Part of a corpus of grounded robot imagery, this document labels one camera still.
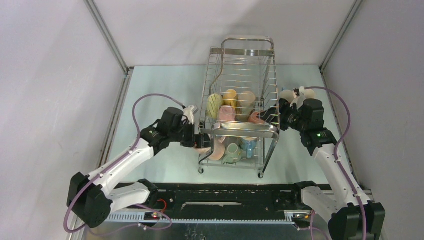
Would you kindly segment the iridescent pale pink mug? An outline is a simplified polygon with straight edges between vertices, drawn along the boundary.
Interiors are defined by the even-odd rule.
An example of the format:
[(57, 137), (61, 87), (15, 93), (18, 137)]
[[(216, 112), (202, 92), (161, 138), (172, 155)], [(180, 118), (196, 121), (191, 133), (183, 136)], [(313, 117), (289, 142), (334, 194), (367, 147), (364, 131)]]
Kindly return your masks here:
[[(224, 156), (226, 152), (226, 147), (224, 145), (225, 140), (226, 140), (225, 136), (217, 136), (213, 139), (213, 151), (212, 151), (212, 154), (208, 157), (209, 160), (218, 161)], [(199, 149), (196, 148), (195, 150), (199, 154), (205, 155), (211, 150), (211, 147), (205, 147), (205, 148), (199, 148)]]

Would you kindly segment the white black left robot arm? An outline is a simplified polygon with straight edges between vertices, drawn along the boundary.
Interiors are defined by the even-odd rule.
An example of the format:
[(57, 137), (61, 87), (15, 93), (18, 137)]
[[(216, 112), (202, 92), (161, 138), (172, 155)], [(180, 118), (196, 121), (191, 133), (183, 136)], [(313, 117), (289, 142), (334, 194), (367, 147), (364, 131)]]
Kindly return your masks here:
[(195, 133), (195, 105), (184, 109), (168, 107), (153, 124), (141, 129), (134, 144), (121, 156), (98, 169), (83, 174), (76, 173), (70, 180), (66, 217), (74, 213), (91, 229), (100, 226), (111, 213), (143, 205), (153, 208), (158, 202), (157, 187), (146, 179), (126, 187), (117, 188), (121, 180), (170, 143), (185, 148), (199, 147), (203, 134)]

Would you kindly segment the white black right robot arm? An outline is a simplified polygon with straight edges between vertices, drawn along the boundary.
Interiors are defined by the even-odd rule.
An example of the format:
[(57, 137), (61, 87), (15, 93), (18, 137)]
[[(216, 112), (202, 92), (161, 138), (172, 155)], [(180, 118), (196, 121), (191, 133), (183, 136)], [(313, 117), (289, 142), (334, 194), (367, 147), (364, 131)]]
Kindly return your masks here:
[(330, 198), (308, 183), (291, 194), (291, 204), (297, 209), (308, 206), (314, 210), (327, 222), (333, 240), (378, 240), (386, 211), (381, 203), (368, 197), (344, 167), (336, 138), (324, 127), (323, 103), (306, 99), (296, 108), (281, 98), (278, 106), (260, 112), (258, 117), (268, 124), (279, 122), (282, 131), (299, 132), (302, 145), (322, 169), (334, 195)]

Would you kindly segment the light blue faceted mug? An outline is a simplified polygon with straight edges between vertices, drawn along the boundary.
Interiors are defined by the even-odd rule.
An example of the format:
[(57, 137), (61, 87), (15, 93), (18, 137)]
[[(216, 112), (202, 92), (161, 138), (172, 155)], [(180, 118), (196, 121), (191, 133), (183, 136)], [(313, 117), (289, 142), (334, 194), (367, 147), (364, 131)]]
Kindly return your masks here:
[(296, 95), (294, 90), (285, 89), (280, 92), (279, 97), (289, 103), (292, 103), (298, 96)]

